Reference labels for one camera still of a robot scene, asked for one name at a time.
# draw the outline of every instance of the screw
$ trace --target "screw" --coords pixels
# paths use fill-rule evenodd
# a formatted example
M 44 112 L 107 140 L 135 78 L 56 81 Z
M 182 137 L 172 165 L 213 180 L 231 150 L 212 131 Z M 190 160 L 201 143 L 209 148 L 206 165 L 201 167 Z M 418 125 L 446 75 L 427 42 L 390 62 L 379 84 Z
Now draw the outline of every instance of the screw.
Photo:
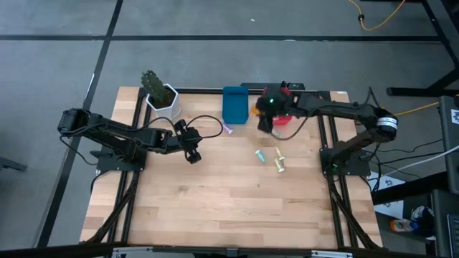
M 278 131 L 276 131 L 275 129 L 273 129 L 273 133 L 274 133 L 275 137 L 277 137 L 277 138 L 280 137 L 280 133 Z
M 285 160 L 285 156 L 282 155 L 282 153 L 280 152 L 279 148 L 276 146 L 275 147 L 275 151 L 278 153 L 278 156 L 279 156 L 279 161 L 280 163 L 282 164 L 282 166 L 284 166 L 284 160 Z
M 227 131 L 229 135 L 234 133 L 233 129 L 229 128 L 228 125 L 225 125 L 225 124 L 222 124 L 222 125 L 223 125 L 223 129 Z
M 255 154 L 258 155 L 258 158 L 261 160 L 261 162 L 263 162 L 263 163 L 266 162 L 266 158 L 265 158 L 265 156 L 263 155 L 263 153 L 261 152 L 261 150 L 255 151 Z
M 275 163 L 275 166 L 278 168 L 279 173 L 282 173 L 283 171 L 285 171 L 285 168 L 283 167 L 282 163 L 278 159 L 275 159 L 274 163 Z

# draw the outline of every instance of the cactus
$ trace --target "cactus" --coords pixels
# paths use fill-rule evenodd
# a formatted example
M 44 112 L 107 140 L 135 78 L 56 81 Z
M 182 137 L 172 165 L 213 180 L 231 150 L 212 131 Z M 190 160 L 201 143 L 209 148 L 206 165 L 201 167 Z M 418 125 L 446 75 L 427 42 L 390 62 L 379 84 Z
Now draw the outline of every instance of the cactus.
M 155 108 L 167 107 L 174 100 L 174 94 L 163 86 L 163 82 L 151 70 L 142 72 L 142 85 L 153 99 Z

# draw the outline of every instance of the white pot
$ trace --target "white pot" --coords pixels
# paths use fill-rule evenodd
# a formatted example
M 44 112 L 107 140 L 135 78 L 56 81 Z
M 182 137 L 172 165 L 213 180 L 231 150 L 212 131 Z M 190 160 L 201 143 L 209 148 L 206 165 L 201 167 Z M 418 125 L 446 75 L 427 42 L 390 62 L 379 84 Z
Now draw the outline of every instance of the white pot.
M 172 86 L 170 86 L 168 83 L 164 84 L 164 87 L 169 87 L 169 89 L 171 89 L 175 93 L 174 101 L 172 101 L 172 104 L 170 106 L 156 109 L 150 103 L 150 94 L 147 94 L 146 102 L 150 105 L 151 108 L 153 108 L 153 110 L 155 110 L 157 118 L 166 117 L 170 120 L 173 120 L 174 118 L 177 118 L 181 112 L 180 103 L 179 103 L 179 93 L 175 91 L 175 89 Z

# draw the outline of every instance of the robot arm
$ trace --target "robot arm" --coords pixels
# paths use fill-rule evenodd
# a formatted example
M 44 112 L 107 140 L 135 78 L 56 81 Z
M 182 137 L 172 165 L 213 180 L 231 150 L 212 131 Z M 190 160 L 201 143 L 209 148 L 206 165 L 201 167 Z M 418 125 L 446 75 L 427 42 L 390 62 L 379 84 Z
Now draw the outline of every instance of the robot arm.
M 355 152 L 372 143 L 394 140 L 397 134 L 397 118 L 383 108 L 370 104 L 328 101 L 312 92 L 292 92 L 287 95 L 280 88 L 272 87 L 258 98 L 256 108 L 261 112 L 258 130 L 265 133 L 271 133 L 273 117 L 276 115 L 289 114 L 297 118 L 330 115 L 362 123 L 366 127 L 363 133 L 346 142 L 338 142 L 334 148 L 321 150 L 327 167 L 344 168 Z
M 180 134 L 173 136 L 170 130 L 158 128 L 132 128 L 131 126 L 109 120 L 102 115 L 83 109 L 64 111 L 57 127 L 63 137 L 84 136 L 113 150 L 119 161 L 137 163 L 144 157 L 142 151 L 170 154 L 184 151 L 191 164 L 201 160 L 197 152 L 201 137 L 193 127 L 187 127 L 185 120 L 174 125 Z M 100 152 L 92 152 L 99 158 Z

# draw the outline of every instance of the bottle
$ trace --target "bottle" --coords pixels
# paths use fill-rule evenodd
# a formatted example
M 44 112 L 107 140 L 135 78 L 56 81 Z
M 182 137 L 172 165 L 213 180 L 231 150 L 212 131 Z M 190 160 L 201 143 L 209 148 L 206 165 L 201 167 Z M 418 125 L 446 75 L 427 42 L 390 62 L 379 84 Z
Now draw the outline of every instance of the bottle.
M 411 232 L 419 228 L 416 221 L 409 219 L 395 219 L 390 222 L 390 229 L 394 232 Z

